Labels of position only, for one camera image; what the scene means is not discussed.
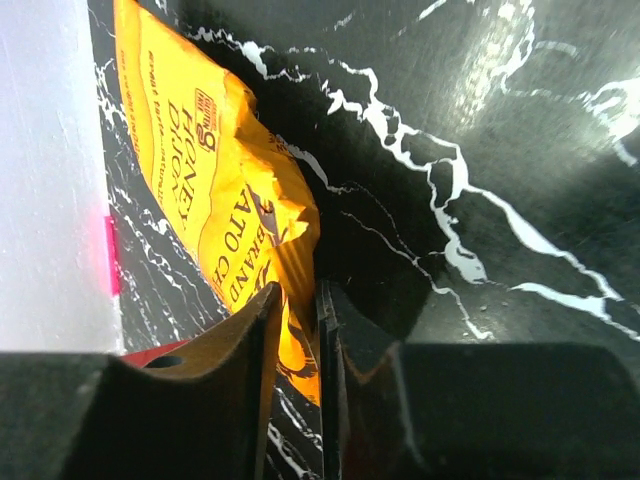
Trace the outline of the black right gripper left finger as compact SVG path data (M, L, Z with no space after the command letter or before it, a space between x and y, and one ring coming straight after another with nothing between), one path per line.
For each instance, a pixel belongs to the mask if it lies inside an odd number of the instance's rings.
M105 354L3 354L2 477L260 478L281 295L267 284L144 367Z

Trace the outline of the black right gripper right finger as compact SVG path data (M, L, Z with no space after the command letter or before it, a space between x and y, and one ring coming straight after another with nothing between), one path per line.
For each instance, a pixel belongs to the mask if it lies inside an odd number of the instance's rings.
M317 286L328 479L635 479L639 390L575 343L407 343Z

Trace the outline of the red brown paper bag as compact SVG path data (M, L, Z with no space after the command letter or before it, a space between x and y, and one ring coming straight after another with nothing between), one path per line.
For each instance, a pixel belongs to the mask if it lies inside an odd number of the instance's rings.
M155 360L156 358L159 358L165 354L168 354L169 352L172 352L173 350L179 348L180 346L186 343L187 343L186 340L169 343L166 345L161 345L161 346L146 349L146 350L129 353L121 356L120 359L129 365L132 365L138 368L143 368L147 364Z

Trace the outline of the orange honey dijon chip bag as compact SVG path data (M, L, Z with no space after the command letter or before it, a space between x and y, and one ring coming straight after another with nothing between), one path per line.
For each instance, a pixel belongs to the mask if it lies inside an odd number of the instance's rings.
M320 376L313 253L319 212L251 90L135 1L113 5L120 91L133 149L161 211L219 300L243 308L283 291L279 371L313 403Z

